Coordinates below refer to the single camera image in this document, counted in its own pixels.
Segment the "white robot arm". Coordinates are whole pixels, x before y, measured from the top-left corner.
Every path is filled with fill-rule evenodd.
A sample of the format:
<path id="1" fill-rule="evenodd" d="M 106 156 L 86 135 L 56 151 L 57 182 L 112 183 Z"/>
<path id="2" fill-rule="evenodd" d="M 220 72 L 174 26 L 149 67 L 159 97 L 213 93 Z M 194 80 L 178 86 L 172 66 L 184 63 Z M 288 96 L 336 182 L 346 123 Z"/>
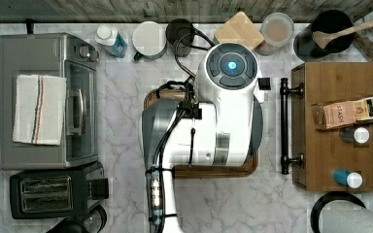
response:
<path id="1" fill-rule="evenodd" d="M 258 61 L 236 43 L 211 47 L 181 101 L 159 98 L 139 119 L 149 233 L 182 233 L 174 168 L 240 167 L 257 152 L 262 109 L 255 96 Z"/>

